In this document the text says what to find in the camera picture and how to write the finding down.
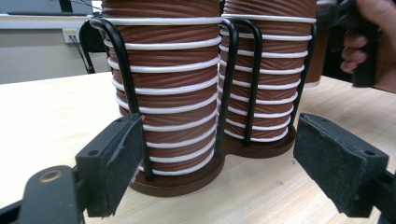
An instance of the human hand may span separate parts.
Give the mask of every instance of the human hand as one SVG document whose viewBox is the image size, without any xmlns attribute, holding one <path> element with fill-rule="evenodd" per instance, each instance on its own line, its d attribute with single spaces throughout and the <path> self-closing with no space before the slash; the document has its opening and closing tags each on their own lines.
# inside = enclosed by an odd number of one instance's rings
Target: human hand
<svg viewBox="0 0 396 224">
<path fill-rule="evenodd" d="M 396 52 L 396 5 L 391 0 L 356 0 L 361 15 L 368 21 L 377 24 L 388 37 L 387 46 Z M 367 54 L 361 50 L 367 44 L 365 36 L 354 31 L 346 32 L 341 54 L 344 61 L 341 69 L 353 73 L 360 63 L 367 59 Z"/>
</svg>

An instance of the black handle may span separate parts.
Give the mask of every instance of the black handle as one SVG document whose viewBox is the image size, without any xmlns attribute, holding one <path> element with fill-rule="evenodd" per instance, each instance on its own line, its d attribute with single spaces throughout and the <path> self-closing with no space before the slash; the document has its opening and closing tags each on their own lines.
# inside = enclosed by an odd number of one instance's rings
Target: black handle
<svg viewBox="0 0 396 224">
<path fill-rule="evenodd" d="M 361 50 L 367 59 L 358 65 L 352 75 L 353 87 L 373 87 L 375 84 L 377 30 L 358 28 L 358 32 L 368 38 L 368 43 Z"/>
</svg>

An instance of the white strip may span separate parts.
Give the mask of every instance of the white strip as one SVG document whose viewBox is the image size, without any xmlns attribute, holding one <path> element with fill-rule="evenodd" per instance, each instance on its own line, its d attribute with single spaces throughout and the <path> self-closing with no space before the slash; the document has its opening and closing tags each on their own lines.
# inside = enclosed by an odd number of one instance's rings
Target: white strip
<svg viewBox="0 0 396 224">
<path fill-rule="evenodd" d="M 224 75 L 219 74 L 219 78 L 224 80 Z M 296 81 L 296 82 L 293 82 L 290 84 L 285 84 L 285 85 L 258 85 L 258 89 L 259 90 L 281 91 L 281 90 L 287 90 L 287 89 L 297 87 L 300 84 L 300 82 L 301 82 L 301 80 L 298 79 L 298 81 Z M 250 83 L 248 83 L 248 82 L 233 80 L 233 84 L 236 86 L 250 88 Z"/>
<path fill-rule="evenodd" d="M 185 156 L 180 156 L 180 157 L 172 157 L 172 158 L 150 157 L 149 159 L 151 161 L 163 162 L 163 163 L 189 161 L 189 160 L 197 158 L 197 157 L 201 156 L 202 154 L 206 153 L 210 148 L 213 147 L 213 144 L 215 143 L 215 141 L 216 141 L 216 137 L 213 137 L 213 139 L 210 141 L 209 144 L 207 144 L 202 149 L 200 149 L 194 153 L 191 153 L 190 155 L 185 155 Z"/>
<path fill-rule="evenodd" d="M 228 52 L 228 48 L 220 45 L 219 48 L 225 52 Z M 249 50 L 244 50 L 244 49 L 239 49 L 237 51 L 237 54 L 239 55 L 245 55 L 245 56 L 254 56 L 254 51 L 249 51 Z M 262 57 L 263 58 L 277 58 L 277 59 L 282 59 L 282 58 L 303 58 L 306 55 L 308 55 L 308 51 L 303 51 L 303 52 L 296 52 L 296 53 L 270 53 L 270 52 L 263 52 Z"/>
<path fill-rule="evenodd" d="M 161 44 L 132 44 L 125 43 L 125 48 L 135 50 L 165 50 L 165 49 L 198 49 L 215 46 L 221 42 L 221 36 L 214 39 L 188 42 L 188 43 L 161 43 Z M 105 40 L 105 45 L 113 48 L 113 44 L 109 40 Z"/>
<path fill-rule="evenodd" d="M 222 93 L 222 87 L 220 87 L 218 85 L 218 90 L 220 93 Z M 287 104 L 290 103 L 292 101 L 294 101 L 295 99 L 297 99 L 298 96 L 298 92 L 296 92 L 292 97 L 288 98 L 288 99 L 283 99 L 283 100 L 276 100 L 276 101 L 261 101 L 261 100 L 256 100 L 256 104 L 258 105 L 283 105 L 283 104 Z M 235 95 L 233 93 L 230 94 L 230 97 L 238 100 L 238 101 L 242 101 L 242 102 L 248 102 L 248 98 L 247 97 L 243 97 L 243 96 L 238 96 Z"/>
<path fill-rule="evenodd" d="M 226 31 L 220 32 L 222 35 L 230 35 Z M 240 33 L 239 37 L 254 39 L 253 34 Z M 262 35 L 263 40 L 280 40 L 280 41 L 307 41 L 312 39 L 312 35 Z"/>
<path fill-rule="evenodd" d="M 333 6 L 337 3 L 337 0 L 318 0 L 318 6 Z"/>
<path fill-rule="evenodd" d="M 205 138 L 207 138 L 210 134 L 212 134 L 216 130 L 216 126 L 217 126 L 216 124 L 213 125 L 213 127 L 209 131 L 207 131 L 206 133 L 204 133 L 201 136 L 194 138 L 194 139 L 190 139 L 190 140 L 186 140 L 186 141 L 178 142 L 178 143 L 150 143 L 150 142 L 148 142 L 148 147 L 174 148 L 174 147 L 190 146 L 192 144 L 198 143 L 198 142 L 204 140 Z"/>
<path fill-rule="evenodd" d="M 224 62 L 223 60 L 220 60 L 220 64 L 223 66 L 227 66 L 227 63 Z M 235 70 L 242 71 L 242 72 L 252 72 L 252 68 L 245 67 L 245 66 L 240 66 L 236 65 Z M 304 65 L 302 65 L 299 68 L 295 69 L 288 69 L 288 70 L 268 70 L 268 69 L 260 69 L 261 74 L 267 74 L 267 75 L 290 75 L 290 74 L 297 74 L 301 73 L 304 71 Z"/>
<path fill-rule="evenodd" d="M 218 80 L 219 78 L 217 76 L 214 76 L 212 79 L 206 82 L 202 82 L 190 86 L 169 88 L 169 89 L 135 88 L 135 91 L 137 94 L 141 94 L 141 95 L 173 95 L 173 94 L 203 90 L 205 88 L 214 85 Z M 123 85 L 120 84 L 115 78 L 112 78 L 112 83 L 117 89 L 124 91 Z"/>
<path fill-rule="evenodd" d="M 191 63 L 176 66 L 133 66 L 131 65 L 131 72 L 136 73 L 173 73 L 173 72 L 187 72 L 194 71 L 202 68 L 207 68 L 217 64 L 220 60 L 220 56 L 204 63 Z M 112 68 L 120 69 L 119 64 L 113 62 L 110 58 L 107 59 L 108 65 Z"/>
<path fill-rule="evenodd" d="M 254 21 L 290 21 L 315 23 L 317 19 L 307 17 L 284 17 L 284 16 L 266 16 L 266 15 L 245 15 L 245 14 L 222 14 L 221 17 L 236 17 Z"/>
<path fill-rule="evenodd" d="M 196 166 L 193 166 L 191 168 L 185 169 L 185 170 L 181 170 L 181 171 L 158 171 L 158 170 L 152 170 L 152 173 L 154 173 L 155 175 L 187 175 L 190 173 L 193 173 L 201 168 L 203 168 L 205 165 L 207 165 L 210 160 L 212 160 L 214 151 L 212 150 L 212 152 L 210 153 L 210 155 L 201 163 L 199 163 Z M 139 166 L 139 170 L 144 172 L 144 168 L 142 166 Z"/>
<path fill-rule="evenodd" d="M 235 133 L 231 133 L 228 130 L 225 130 L 224 132 L 227 133 L 228 135 L 234 137 L 234 138 L 245 139 L 244 136 L 241 136 L 241 135 L 238 135 L 238 134 L 235 134 Z M 277 137 L 273 137 L 273 138 L 250 138 L 250 140 L 253 141 L 253 142 L 275 142 L 275 141 L 280 140 L 283 137 L 285 137 L 286 134 L 288 134 L 288 129 L 286 129 L 285 132 L 283 132 L 280 136 L 277 136 Z"/>
<path fill-rule="evenodd" d="M 288 126 L 288 124 L 290 123 L 290 120 L 291 120 L 291 118 L 289 117 L 288 120 L 287 120 L 285 123 L 279 124 L 279 125 L 276 125 L 276 126 L 270 126 L 270 127 L 252 126 L 252 130 L 257 130 L 257 131 L 274 131 L 274 130 L 279 130 L 279 129 L 281 129 L 281 128 L 284 128 L 284 127 Z M 245 128 L 247 127 L 246 124 L 241 124 L 241 123 L 232 121 L 232 120 L 230 120 L 230 119 L 226 119 L 226 121 L 227 121 L 227 123 L 229 123 L 229 124 L 231 124 L 231 125 L 233 125 L 233 126 L 239 127 L 239 128 L 245 129 Z"/>
<path fill-rule="evenodd" d="M 218 94 L 215 93 L 209 99 L 204 100 L 201 103 L 198 103 L 196 105 L 183 105 L 183 106 L 179 106 L 179 107 L 168 107 L 168 108 L 150 108 L 150 107 L 139 106 L 139 110 L 141 113 L 146 113 L 146 114 L 176 114 L 176 113 L 182 113 L 182 112 L 186 112 L 186 111 L 196 110 L 196 109 L 199 109 L 206 105 L 209 105 L 210 103 L 215 101 L 217 99 L 217 97 L 218 97 Z M 123 108 L 129 109 L 128 104 L 123 102 L 120 99 L 120 97 L 117 95 L 116 95 L 116 101 Z"/>
<path fill-rule="evenodd" d="M 256 114 L 256 113 L 254 113 L 253 117 L 254 118 L 259 118 L 259 119 L 278 119 L 278 118 L 282 118 L 282 117 L 285 117 L 285 116 L 289 115 L 293 111 L 293 109 L 294 109 L 294 106 L 292 106 L 289 111 L 286 111 L 284 113 L 276 113 L 276 114 Z M 242 116 L 247 116 L 248 115 L 247 111 L 243 111 L 243 110 L 240 110 L 240 109 L 235 109 L 235 108 L 233 108 L 231 106 L 228 107 L 228 110 L 233 112 L 233 113 L 235 113 L 235 114 L 238 114 L 238 115 L 242 115 Z"/>
<path fill-rule="evenodd" d="M 145 125 L 143 125 L 143 129 L 145 131 L 151 131 L 151 132 L 174 132 L 174 131 L 186 130 L 186 129 L 190 129 L 193 127 L 197 127 L 201 124 L 204 124 L 204 123 L 210 121 L 211 119 L 213 119 L 216 116 L 216 112 L 217 112 L 217 109 L 215 109 L 213 111 L 213 113 L 210 114 L 209 116 L 207 116 L 203 119 L 200 119 L 198 121 L 187 123 L 187 124 L 172 125 L 172 126 L 150 126 L 150 125 L 145 124 Z"/>
<path fill-rule="evenodd" d="M 202 25 L 222 22 L 221 17 L 195 18 L 107 18 L 114 25 Z"/>
</svg>

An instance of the white wall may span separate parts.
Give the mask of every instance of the white wall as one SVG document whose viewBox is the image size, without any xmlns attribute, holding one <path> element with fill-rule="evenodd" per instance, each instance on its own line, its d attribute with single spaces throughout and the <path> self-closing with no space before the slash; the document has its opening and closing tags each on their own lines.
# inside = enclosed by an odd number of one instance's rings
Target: white wall
<svg viewBox="0 0 396 224">
<path fill-rule="evenodd" d="M 93 53 L 96 72 L 109 71 L 105 53 Z M 1 29 L 0 84 L 87 74 L 61 29 Z"/>
</svg>

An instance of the finger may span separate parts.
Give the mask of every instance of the finger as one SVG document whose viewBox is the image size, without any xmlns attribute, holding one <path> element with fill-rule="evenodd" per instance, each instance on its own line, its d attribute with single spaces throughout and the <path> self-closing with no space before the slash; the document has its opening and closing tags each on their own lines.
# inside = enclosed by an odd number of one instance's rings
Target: finger
<svg viewBox="0 0 396 224">
<path fill-rule="evenodd" d="M 344 35 L 344 46 L 361 49 L 367 44 L 367 37 L 364 35 L 359 35 L 355 31 L 346 31 Z"/>
<path fill-rule="evenodd" d="M 353 74 L 353 70 L 358 67 L 358 64 L 353 61 L 343 61 L 340 65 L 341 70 L 346 73 Z"/>
<path fill-rule="evenodd" d="M 356 4 L 364 18 L 383 28 L 395 27 L 396 6 L 387 0 L 357 0 Z"/>
<path fill-rule="evenodd" d="M 355 63 L 363 63 L 367 59 L 367 53 L 360 49 L 344 48 L 341 57 L 345 61 L 353 61 Z"/>
</svg>

